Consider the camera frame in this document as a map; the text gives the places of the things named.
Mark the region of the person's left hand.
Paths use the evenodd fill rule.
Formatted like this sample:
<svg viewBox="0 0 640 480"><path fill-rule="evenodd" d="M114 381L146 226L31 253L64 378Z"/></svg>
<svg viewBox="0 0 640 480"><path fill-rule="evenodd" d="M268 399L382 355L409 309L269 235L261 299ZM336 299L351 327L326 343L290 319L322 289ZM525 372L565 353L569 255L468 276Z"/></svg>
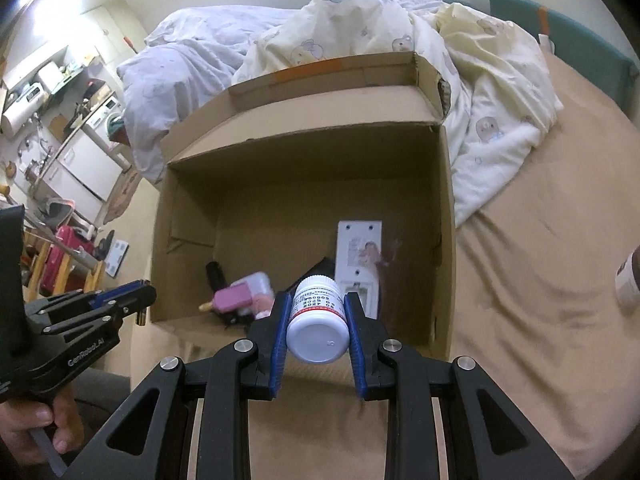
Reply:
<svg viewBox="0 0 640 480"><path fill-rule="evenodd" d="M34 428L56 427L52 443L56 452L76 451L85 441L84 424L74 397L74 387L61 389L51 404L12 399L1 404L1 439L21 466L43 464L46 458L30 435Z"/></svg>

